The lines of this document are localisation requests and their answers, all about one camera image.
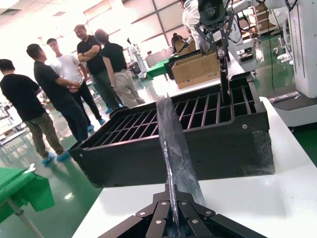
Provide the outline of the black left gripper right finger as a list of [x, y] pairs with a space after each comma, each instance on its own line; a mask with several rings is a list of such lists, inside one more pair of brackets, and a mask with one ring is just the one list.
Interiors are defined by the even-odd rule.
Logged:
[[182, 238], [264, 237], [264, 235], [196, 203], [189, 193], [177, 193], [177, 205]]

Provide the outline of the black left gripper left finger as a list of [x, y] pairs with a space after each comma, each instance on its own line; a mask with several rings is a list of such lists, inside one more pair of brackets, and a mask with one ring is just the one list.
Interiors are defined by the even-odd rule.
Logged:
[[171, 211], [168, 190], [153, 195], [152, 204], [128, 217], [102, 238], [163, 238], [167, 236], [166, 225]]

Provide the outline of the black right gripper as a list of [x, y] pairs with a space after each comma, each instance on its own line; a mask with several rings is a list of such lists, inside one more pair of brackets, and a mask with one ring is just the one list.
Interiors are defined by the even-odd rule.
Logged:
[[[222, 0], [198, 0], [200, 22], [194, 29], [198, 34], [197, 50], [204, 56], [215, 53], [216, 59], [225, 62], [228, 56], [228, 40], [234, 20], [234, 11], [227, 11]], [[221, 33], [221, 47], [217, 46], [214, 33]]]

